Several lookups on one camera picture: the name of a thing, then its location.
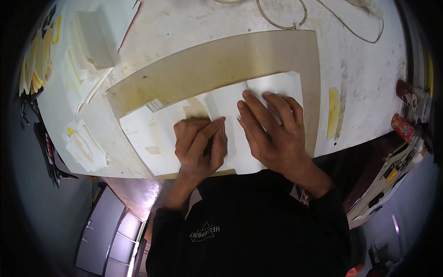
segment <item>helloprint logo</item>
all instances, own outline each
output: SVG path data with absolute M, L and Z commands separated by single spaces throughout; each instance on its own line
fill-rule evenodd
M 209 225 L 206 221 L 201 229 L 192 232 L 189 237 L 192 239 L 192 242 L 201 242 L 207 238 L 214 237 L 214 233 L 217 232 L 220 232 L 220 226 Z

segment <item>cable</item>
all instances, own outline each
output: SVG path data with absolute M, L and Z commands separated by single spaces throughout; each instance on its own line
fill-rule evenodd
M 307 18 L 307 9 L 306 9 L 306 5 L 303 3 L 303 0 L 299 0 L 299 1 L 302 4 L 303 10 L 304 10 L 304 17 L 303 17 L 302 22 L 300 22 L 300 25 L 299 25 L 299 26 L 302 26 Z M 283 29 L 283 30 L 294 30 L 296 28 L 296 26 L 291 26 L 291 27 L 280 26 L 280 25 L 274 23 L 272 20 L 270 20 L 269 17 L 267 17 L 266 14 L 264 14 L 264 12 L 263 12 L 263 9 L 260 6 L 260 0 L 257 0 L 257 8 L 260 11 L 261 15 L 264 17 L 264 19 L 266 19 L 266 21 L 268 21 L 271 25 L 274 25 L 275 27 Z
M 323 5 L 328 11 L 330 11 L 354 36 L 358 37 L 359 39 L 366 41 L 367 43 L 377 43 L 378 40 L 381 37 L 381 34 L 383 34 L 383 29 L 385 28 L 385 22 L 383 18 L 381 19 L 381 31 L 378 34 L 378 37 L 374 41 L 369 41 L 367 39 L 362 38 L 361 36 L 357 35 L 335 12 L 333 12 L 328 6 L 326 6 L 321 0 L 317 0 L 321 5 Z
M 244 1 L 244 0 L 214 0 L 214 1 L 216 1 L 216 2 L 219 2 L 219 3 L 225 3 L 225 4 L 230 4 L 230 3 L 239 3 L 239 2 L 242 2 L 242 1 Z M 305 23 L 305 21 L 306 21 L 306 18 L 307 18 L 307 9 L 306 9 L 306 5 L 304 4 L 304 2 L 303 2 L 303 0 L 299 0 L 300 1 L 300 3 L 302 4 L 302 6 L 303 6 L 303 10 L 304 10 L 304 17 L 303 17 L 303 20 L 300 22 L 300 26 L 301 25 L 303 25 L 303 23 Z M 260 11 L 260 14 L 264 17 L 264 19 L 266 20 L 266 21 L 268 21 L 271 25 L 273 25 L 273 26 L 275 26 L 275 27 L 277 27 L 277 28 L 280 28 L 280 29 L 283 29 L 283 30 L 294 30 L 294 29 L 296 29 L 296 26 L 291 26 L 291 27 L 285 27 L 285 26 L 280 26 L 280 25 L 278 25 L 278 24 L 276 24 L 276 23 L 274 23 L 272 20 L 270 20 L 269 19 L 269 17 L 267 17 L 266 16 L 266 14 L 264 13 L 264 11 L 263 11 L 263 9 L 261 8 L 261 5 L 260 5 L 260 0 L 256 0 L 256 2 L 257 2 L 257 8 L 258 8 L 258 10 Z M 381 30 L 380 30 L 380 33 L 378 34 L 378 37 L 377 37 L 377 39 L 376 40 L 374 40 L 374 41 L 370 41 L 370 40 L 367 40 L 367 39 L 365 39 L 365 38 L 362 38 L 361 36 L 359 36 L 359 35 L 357 35 L 342 19 L 341 19 L 341 17 L 340 16 L 338 16 L 333 10 L 331 10 L 331 8 L 329 8 L 328 6 L 326 6 L 326 4 L 325 3 L 323 3 L 321 0 L 317 0 L 317 2 L 319 2 L 322 6 L 324 6 L 328 11 L 330 11 L 342 24 L 343 24 L 343 26 L 345 26 L 346 27 L 346 29 L 348 29 L 354 36 L 356 36 L 356 37 L 358 37 L 359 39 L 361 39 L 361 40 L 363 40 L 363 41 L 366 41 L 367 43 L 372 43 L 372 44 L 375 44 L 375 43 L 377 43 L 378 42 L 378 40 L 380 39 L 380 37 L 381 37 L 381 34 L 383 34 L 383 30 L 384 30 L 384 28 L 385 28 L 385 21 L 383 20 L 383 18 L 381 19 Z
M 223 3 L 223 4 L 232 4 L 232 3 L 240 3 L 244 0 L 214 0 L 215 2 Z

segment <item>wrist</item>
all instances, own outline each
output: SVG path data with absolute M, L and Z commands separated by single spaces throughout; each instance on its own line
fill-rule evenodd
M 198 178 L 197 176 L 193 174 L 189 174 L 187 172 L 184 172 L 182 170 L 179 171 L 179 174 L 177 175 L 177 178 L 175 179 L 175 183 L 179 184 L 180 186 L 186 187 L 191 189 L 192 191 L 202 182 L 203 180 L 201 178 Z
M 314 199 L 322 197 L 333 187 L 331 178 L 311 160 L 297 172 L 297 176 L 288 179 L 304 188 Z

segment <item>person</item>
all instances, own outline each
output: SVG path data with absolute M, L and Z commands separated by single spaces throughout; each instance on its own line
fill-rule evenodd
M 268 169 L 208 178 L 227 154 L 224 118 L 177 123 L 181 168 L 153 221 L 148 276 L 345 276 L 348 221 L 338 190 L 305 153 L 302 107 L 263 93 L 279 125 L 251 92 L 243 98 L 239 124 Z M 294 183 L 312 198 L 308 207 L 289 195 Z M 195 188 L 202 200 L 185 219 Z

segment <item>right hand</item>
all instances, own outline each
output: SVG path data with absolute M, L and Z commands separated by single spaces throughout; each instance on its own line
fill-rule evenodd
M 292 97 L 263 93 L 263 98 L 278 112 L 282 122 L 279 125 L 248 90 L 243 92 L 243 98 L 245 102 L 239 101 L 237 107 L 252 156 L 304 187 L 313 197 L 323 196 L 332 182 L 305 152 L 303 108 Z

